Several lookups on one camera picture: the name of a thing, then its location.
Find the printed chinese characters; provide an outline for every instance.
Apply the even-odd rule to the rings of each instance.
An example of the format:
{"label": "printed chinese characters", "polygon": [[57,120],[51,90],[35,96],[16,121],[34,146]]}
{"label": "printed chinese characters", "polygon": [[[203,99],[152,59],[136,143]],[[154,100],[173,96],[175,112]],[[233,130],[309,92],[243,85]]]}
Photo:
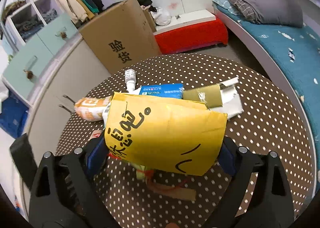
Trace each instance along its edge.
{"label": "printed chinese characters", "polygon": [[[144,114],[145,115],[149,115],[151,113],[151,109],[150,107],[147,107],[144,109]],[[145,117],[142,113],[139,113],[140,116],[140,120],[138,123],[134,124],[136,117],[132,114],[132,112],[130,112],[129,110],[126,110],[126,112],[124,114],[121,115],[123,118],[127,118],[127,120],[122,120],[119,122],[121,128],[124,131],[131,131],[131,128],[137,129],[144,121]],[[123,140],[123,132],[118,130],[118,129],[114,129],[111,133],[111,128],[108,128],[108,134],[111,135],[111,137],[113,137],[114,139],[120,141],[120,146],[121,148],[117,148],[117,145],[114,145],[113,147],[110,146],[109,148],[111,149],[111,153],[114,156],[118,156],[121,158],[125,158],[125,156],[127,154],[125,154],[123,151],[126,149],[126,147],[129,147],[132,144],[132,139],[131,138],[131,134],[127,134],[127,138]]]}
{"label": "printed chinese characters", "polygon": [[126,51],[120,52],[121,50],[125,49],[125,47],[123,47],[121,41],[114,40],[113,42],[109,43],[109,46],[112,48],[113,52],[118,53],[118,58],[121,59],[122,63],[125,63],[127,61],[132,60],[129,57],[130,54],[128,52],[126,52]]}
{"label": "printed chinese characters", "polygon": [[[199,144],[198,144],[195,148],[193,148],[192,150],[187,151],[187,152],[184,152],[184,153],[182,153],[181,155],[189,154],[189,153],[195,151],[197,148],[200,147],[200,145],[201,145],[201,143],[199,143]],[[180,165],[183,164],[183,163],[186,163],[186,162],[190,162],[190,161],[192,161],[192,159],[186,159],[186,160],[180,161],[179,163],[177,163],[177,164],[175,165],[175,167],[176,167],[176,169],[179,170],[180,172],[186,173],[185,171],[183,171],[182,169],[180,169]]]}

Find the orange and white package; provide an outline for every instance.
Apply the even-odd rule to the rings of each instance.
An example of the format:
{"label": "orange and white package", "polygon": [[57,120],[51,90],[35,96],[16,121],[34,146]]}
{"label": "orange and white package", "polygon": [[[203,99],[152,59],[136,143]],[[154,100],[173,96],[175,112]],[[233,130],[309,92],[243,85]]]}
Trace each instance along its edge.
{"label": "orange and white package", "polygon": [[84,97],[76,102],[75,111],[82,119],[87,121],[102,120],[102,113],[111,99],[112,96],[102,99]]}

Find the blue box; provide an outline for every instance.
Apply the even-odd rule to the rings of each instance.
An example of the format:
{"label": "blue box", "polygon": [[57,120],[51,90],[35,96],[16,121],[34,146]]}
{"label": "blue box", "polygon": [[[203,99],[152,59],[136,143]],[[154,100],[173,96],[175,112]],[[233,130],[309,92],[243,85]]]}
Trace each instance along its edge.
{"label": "blue box", "polygon": [[142,86],[139,94],[182,99],[182,93],[183,84],[165,84],[155,86]]}

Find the light blue pillow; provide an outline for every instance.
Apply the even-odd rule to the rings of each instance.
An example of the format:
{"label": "light blue pillow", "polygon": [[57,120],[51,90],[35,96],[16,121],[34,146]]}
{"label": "light blue pillow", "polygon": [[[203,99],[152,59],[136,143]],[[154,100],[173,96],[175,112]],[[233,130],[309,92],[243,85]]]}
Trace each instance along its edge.
{"label": "light blue pillow", "polygon": [[233,15],[239,15],[241,12],[230,4],[229,0],[213,0],[217,5],[223,7],[224,9],[228,10]]}

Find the mint green cabinet door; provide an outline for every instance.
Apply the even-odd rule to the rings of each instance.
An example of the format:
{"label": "mint green cabinet door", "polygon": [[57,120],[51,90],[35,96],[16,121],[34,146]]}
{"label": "mint green cabinet door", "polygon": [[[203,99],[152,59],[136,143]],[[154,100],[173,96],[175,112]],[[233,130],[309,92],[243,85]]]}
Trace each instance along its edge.
{"label": "mint green cabinet door", "polygon": [[[15,91],[27,100],[41,72],[52,58],[52,53],[41,39],[37,35],[34,35],[13,57],[5,69],[3,76]],[[23,70],[32,71],[34,74],[33,78],[29,80]]]}
{"label": "mint green cabinet door", "polygon": [[[46,25],[37,34],[50,52],[55,55],[77,32],[78,30],[70,20],[68,14],[63,13]],[[61,33],[66,33],[67,37],[62,38],[60,35]]]}

